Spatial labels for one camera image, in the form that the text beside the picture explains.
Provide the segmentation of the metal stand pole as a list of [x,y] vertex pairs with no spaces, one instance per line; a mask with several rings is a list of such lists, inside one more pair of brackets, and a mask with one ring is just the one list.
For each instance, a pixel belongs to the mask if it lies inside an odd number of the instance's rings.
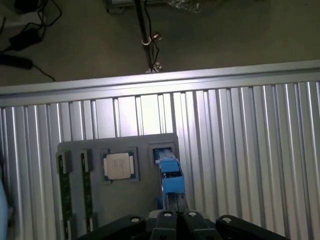
[[148,70],[147,73],[159,73],[162,65],[158,62],[160,49],[157,40],[161,38],[158,33],[153,34],[152,21],[148,12],[148,0],[133,0],[139,29],[141,32],[141,44],[146,55]]

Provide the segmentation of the crumpled clear plastic bag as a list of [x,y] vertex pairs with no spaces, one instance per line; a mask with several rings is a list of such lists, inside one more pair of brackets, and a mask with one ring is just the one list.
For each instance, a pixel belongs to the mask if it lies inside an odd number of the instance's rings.
[[167,0],[168,5],[192,13],[198,13],[200,11],[201,2],[202,0]]

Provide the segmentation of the black power adapter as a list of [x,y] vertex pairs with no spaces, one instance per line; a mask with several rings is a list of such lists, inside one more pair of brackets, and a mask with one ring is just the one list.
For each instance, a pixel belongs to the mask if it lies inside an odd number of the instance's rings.
[[9,39],[9,50],[21,51],[42,41],[42,25],[28,23],[18,34]]

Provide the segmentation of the black power strip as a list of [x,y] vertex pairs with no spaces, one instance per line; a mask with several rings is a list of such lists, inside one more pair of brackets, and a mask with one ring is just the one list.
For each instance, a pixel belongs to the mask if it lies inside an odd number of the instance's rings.
[[33,67],[33,62],[24,57],[0,53],[0,65],[30,70]]

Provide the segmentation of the green RAM stick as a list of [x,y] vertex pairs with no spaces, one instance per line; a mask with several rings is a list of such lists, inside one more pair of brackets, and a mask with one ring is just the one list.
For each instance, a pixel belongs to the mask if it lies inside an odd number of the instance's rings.
[[71,218],[73,216],[70,185],[70,169],[67,167],[66,154],[57,154],[60,202],[62,213],[63,240],[72,240]]
[[94,224],[92,220],[93,218],[93,202],[92,202],[92,186],[91,186],[92,164],[90,163],[89,155],[90,155],[90,152],[88,150],[83,150],[80,153],[86,233],[90,233],[94,230]]

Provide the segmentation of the CPU chip with silver lid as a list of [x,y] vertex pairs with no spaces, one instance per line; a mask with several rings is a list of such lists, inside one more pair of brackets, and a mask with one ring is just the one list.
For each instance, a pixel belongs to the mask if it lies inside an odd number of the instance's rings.
[[101,154],[103,180],[108,183],[120,180],[139,182],[139,163],[136,147],[129,147],[122,152],[107,152]]

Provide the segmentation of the grey parts rack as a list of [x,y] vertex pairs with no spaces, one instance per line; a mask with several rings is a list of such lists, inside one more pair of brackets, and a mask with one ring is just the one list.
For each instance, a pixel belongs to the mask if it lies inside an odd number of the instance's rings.
[[[116,180],[112,183],[103,179],[101,154],[108,149],[112,153],[137,148],[139,181]],[[93,207],[93,230],[98,229],[128,214],[147,216],[158,208],[161,194],[161,175],[154,162],[153,150],[171,148],[179,156],[179,140],[175,133],[162,133],[142,136],[126,136],[91,140],[61,142],[56,151],[56,171],[58,174],[58,153],[65,153],[69,168],[70,192],[72,201],[71,230],[72,240],[86,233],[85,204],[82,176],[81,152],[89,151],[92,166],[90,171]],[[58,240],[63,240],[63,222],[60,221]]]

